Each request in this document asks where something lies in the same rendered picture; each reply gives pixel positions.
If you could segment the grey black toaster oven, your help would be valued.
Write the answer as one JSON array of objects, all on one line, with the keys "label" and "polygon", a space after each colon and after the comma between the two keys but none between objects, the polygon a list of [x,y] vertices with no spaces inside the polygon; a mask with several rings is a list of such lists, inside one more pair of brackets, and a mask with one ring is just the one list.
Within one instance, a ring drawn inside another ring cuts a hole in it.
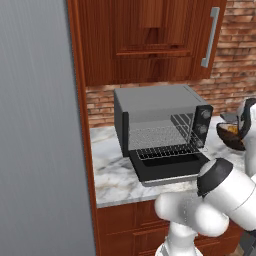
[{"label": "grey black toaster oven", "polygon": [[[114,91],[114,125],[122,155],[135,150],[141,160],[202,153],[213,107],[187,85],[119,88]],[[199,125],[207,132],[200,134]]]}]

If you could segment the black toaster oven door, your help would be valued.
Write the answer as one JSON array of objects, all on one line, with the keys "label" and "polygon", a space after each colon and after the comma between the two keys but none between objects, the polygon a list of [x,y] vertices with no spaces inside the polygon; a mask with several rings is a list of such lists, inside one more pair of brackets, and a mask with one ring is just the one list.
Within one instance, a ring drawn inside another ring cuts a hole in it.
[{"label": "black toaster oven door", "polygon": [[202,153],[141,160],[135,150],[129,152],[129,158],[140,182],[198,174],[209,161]]}]

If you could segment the dark brown bowl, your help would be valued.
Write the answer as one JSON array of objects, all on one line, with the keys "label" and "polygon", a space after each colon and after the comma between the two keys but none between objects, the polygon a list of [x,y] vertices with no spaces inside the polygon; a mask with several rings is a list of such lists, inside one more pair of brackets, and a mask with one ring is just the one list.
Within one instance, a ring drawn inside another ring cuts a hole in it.
[{"label": "dark brown bowl", "polygon": [[216,125],[216,130],[227,147],[237,151],[245,150],[244,134],[238,129],[237,124],[221,122]]}]

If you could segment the grey fridge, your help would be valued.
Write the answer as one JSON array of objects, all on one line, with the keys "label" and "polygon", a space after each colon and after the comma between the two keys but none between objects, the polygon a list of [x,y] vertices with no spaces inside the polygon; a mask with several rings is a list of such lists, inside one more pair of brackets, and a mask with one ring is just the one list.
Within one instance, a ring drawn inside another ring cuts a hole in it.
[{"label": "grey fridge", "polygon": [[0,256],[96,256],[65,0],[0,0]]}]

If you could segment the wooden base cupboard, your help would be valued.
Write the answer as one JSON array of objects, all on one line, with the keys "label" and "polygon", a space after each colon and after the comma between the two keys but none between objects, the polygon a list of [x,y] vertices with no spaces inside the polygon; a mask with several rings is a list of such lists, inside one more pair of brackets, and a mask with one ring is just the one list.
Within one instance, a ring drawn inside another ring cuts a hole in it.
[{"label": "wooden base cupboard", "polygon": [[[154,256],[168,234],[169,222],[154,210],[154,198],[97,201],[100,256]],[[216,238],[198,235],[195,245],[204,256],[228,256],[239,243],[242,229],[230,222]]]}]

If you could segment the wooden wall cupboard door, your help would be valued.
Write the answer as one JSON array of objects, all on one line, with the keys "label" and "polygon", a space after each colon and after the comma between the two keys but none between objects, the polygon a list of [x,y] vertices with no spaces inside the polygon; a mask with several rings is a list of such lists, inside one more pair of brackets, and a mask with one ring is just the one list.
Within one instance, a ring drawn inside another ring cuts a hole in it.
[{"label": "wooden wall cupboard door", "polygon": [[[87,87],[210,77],[227,0],[67,0],[78,79]],[[201,66],[219,7],[209,66]]]}]

